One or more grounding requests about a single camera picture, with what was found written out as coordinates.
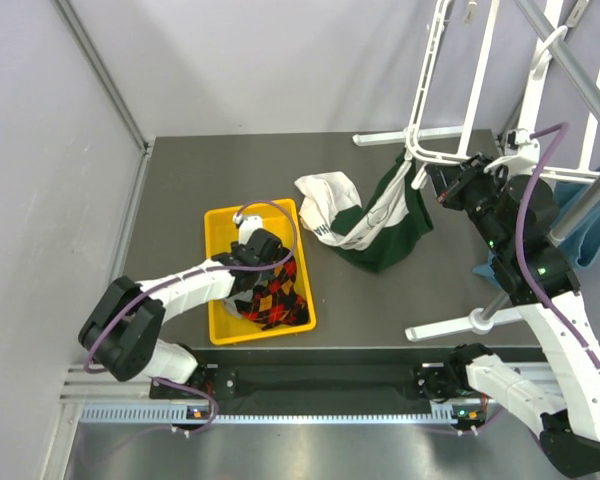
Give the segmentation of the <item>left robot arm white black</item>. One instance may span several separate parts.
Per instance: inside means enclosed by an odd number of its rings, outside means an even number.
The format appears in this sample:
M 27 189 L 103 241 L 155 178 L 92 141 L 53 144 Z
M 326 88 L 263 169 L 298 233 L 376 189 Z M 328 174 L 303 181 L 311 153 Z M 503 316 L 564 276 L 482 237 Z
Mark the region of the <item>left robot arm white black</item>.
M 126 382 L 138 377 L 171 382 L 185 396 L 206 387 L 207 374 L 193 353 L 159 339 L 172 318 L 211 301 L 253 289 L 291 258 L 275 234 L 258 228 L 244 243 L 179 273 L 135 282 L 127 276 L 105 290 L 78 334 L 87 351 L 85 370 Z

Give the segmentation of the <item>white clip hanger frame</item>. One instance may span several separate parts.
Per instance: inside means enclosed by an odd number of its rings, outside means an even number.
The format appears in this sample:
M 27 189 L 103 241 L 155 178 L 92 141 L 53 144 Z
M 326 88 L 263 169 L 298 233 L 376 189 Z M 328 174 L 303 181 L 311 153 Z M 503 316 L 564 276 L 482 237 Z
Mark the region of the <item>white clip hanger frame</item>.
M 420 141 L 428 133 L 426 129 L 421 128 L 421 121 L 450 5 L 449 1 L 436 3 L 410 120 L 404 130 L 398 133 L 398 140 L 404 143 L 406 149 L 405 158 L 407 160 L 416 159 L 426 166 L 430 163 L 457 165 L 468 158 L 467 148 L 482 93 L 500 3 L 493 1 L 489 9 L 463 123 L 456 127 L 445 127 L 433 131 L 442 138 L 453 135 L 459 137 L 457 151 L 444 153 L 427 150 L 422 147 Z M 587 105 L 589 120 L 578 167 L 573 169 L 545 166 L 541 176 L 561 182 L 592 184 L 600 177 L 600 66 L 597 79 L 592 80 L 564 41 L 569 29 L 582 17 L 585 10 L 584 4 L 579 3 L 574 7 L 565 24 L 559 22 L 562 9 L 560 1 L 548 1 L 544 10 L 539 10 L 531 1 L 519 1 L 517 5 L 536 32 L 538 41 L 529 64 L 521 113 L 516 129 L 527 129 L 531 133 L 531 128 L 537 120 L 548 68 L 552 62 L 555 62 L 563 69 Z

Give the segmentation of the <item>green and white sock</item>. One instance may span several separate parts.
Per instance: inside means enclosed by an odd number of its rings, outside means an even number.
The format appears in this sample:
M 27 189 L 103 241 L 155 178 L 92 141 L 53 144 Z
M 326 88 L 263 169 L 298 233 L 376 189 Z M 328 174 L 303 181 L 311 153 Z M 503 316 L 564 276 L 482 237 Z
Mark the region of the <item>green and white sock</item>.
M 366 205 L 335 217 L 333 243 L 315 236 L 344 260 L 371 273 L 381 273 L 404 260 L 433 230 L 420 191 L 411 187 L 415 173 L 413 163 L 400 153 Z

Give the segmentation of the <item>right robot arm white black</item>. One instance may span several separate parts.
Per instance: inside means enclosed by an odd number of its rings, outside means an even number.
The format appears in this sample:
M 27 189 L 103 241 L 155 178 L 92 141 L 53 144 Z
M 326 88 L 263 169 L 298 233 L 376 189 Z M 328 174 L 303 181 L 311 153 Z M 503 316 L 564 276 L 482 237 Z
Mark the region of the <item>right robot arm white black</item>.
M 560 387 L 545 392 L 481 344 L 455 348 L 446 364 L 456 394 L 494 398 L 523 422 L 562 475 L 600 472 L 600 346 L 591 329 L 578 279 L 548 238 L 559 213 L 552 188 L 536 174 L 494 171 L 476 155 L 454 166 L 428 165 L 437 201 L 462 211 L 492 254 L 494 276 L 512 306 L 507 321 L 525 321 Z

